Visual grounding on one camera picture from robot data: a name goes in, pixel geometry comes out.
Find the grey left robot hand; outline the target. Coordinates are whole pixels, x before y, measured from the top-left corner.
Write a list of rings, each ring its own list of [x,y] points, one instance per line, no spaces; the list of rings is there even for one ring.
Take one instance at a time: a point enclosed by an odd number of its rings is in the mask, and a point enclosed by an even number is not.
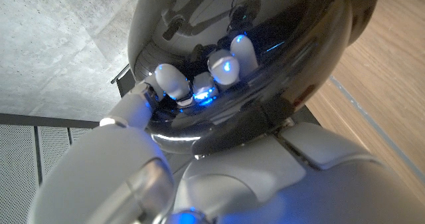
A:
[[[179,187],[139,130],[86,134],[42,183],[29,223],[421,223],[424,206],[350,141],[300,124],[193,161]]]

